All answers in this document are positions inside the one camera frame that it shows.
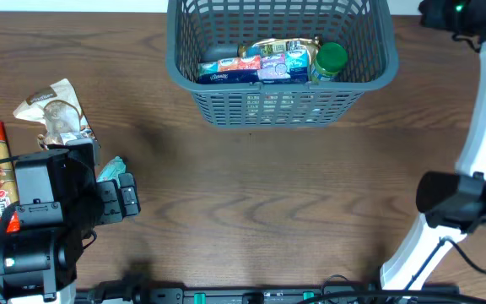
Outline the green lid jar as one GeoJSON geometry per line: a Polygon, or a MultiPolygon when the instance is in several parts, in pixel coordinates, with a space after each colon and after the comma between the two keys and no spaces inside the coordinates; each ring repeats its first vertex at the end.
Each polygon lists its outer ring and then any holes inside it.
{"type": "Polygon", "coordinates": [[[348,53],[335,42],[321,46],[310,66],[310,79],[314,83],[332,82],[344,69],[348,62],[348,53]]]}

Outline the gold foil food pouch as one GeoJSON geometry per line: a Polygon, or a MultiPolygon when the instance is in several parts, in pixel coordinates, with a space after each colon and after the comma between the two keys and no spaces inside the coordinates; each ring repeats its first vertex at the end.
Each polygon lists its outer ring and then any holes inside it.
{"type": "Polygon", "coordinates": [[[270,56],[273,54],[284,53],[299,49],[308,49],[308,47],[319,48],[321,38],[269,38],[254,42],[248,46],[239,46],[237,50],[238,57],[253,56],[270,56]]]}

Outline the blue tissue pack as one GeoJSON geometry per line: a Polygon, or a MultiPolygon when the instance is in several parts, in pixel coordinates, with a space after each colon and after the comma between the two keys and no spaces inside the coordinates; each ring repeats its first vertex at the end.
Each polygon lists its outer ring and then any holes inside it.
{"type": "Polygon", "coordinates": [[[232,57],[198,65],[199,84],[298,84],[308,81],[309,56],[305,50],[261,57],[232,57]]]}

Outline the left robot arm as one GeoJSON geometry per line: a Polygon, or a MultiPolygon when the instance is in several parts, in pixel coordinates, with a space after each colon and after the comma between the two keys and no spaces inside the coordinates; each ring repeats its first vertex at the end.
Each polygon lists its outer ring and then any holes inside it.
{"type": "Polygon", "coordinates": [[[72,303],[95,227],[140,213],[132,173],[98,181],[99,145],[78,139],[12,157],[19,199],[0,220],[0,303],[72,303]]]}

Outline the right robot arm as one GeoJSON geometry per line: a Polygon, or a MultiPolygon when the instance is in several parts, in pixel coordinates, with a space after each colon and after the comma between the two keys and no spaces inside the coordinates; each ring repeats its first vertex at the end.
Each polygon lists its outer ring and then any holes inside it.
{"type": "Polygon", "coordinates": [[[416,195],[419,215],[381,266],[381,289],[402,292],[421,290],[441,259],[486,225],[486,0],[424,0],[418,10],[423,27],[447,31],[478,53],[480,80],[454,172],[423,175],[416,195]]]}

